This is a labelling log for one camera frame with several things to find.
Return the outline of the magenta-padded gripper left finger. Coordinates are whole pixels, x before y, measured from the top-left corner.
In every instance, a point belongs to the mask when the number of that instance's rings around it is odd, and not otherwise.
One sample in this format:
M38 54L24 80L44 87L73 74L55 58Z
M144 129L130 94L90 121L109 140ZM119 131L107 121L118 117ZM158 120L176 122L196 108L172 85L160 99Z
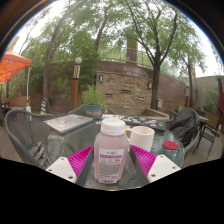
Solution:
M88 146L68 158L58 158L47 168L47 171L79 186L84 186L93 156L93 146Z

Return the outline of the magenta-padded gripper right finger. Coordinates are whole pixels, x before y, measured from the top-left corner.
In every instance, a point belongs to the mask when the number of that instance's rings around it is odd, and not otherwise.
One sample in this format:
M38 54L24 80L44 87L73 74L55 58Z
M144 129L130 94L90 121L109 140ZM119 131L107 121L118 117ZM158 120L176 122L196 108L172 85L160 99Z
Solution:
M142 186L180 170L180 167L164 154L156 156L133 145L130 146L130 157Z

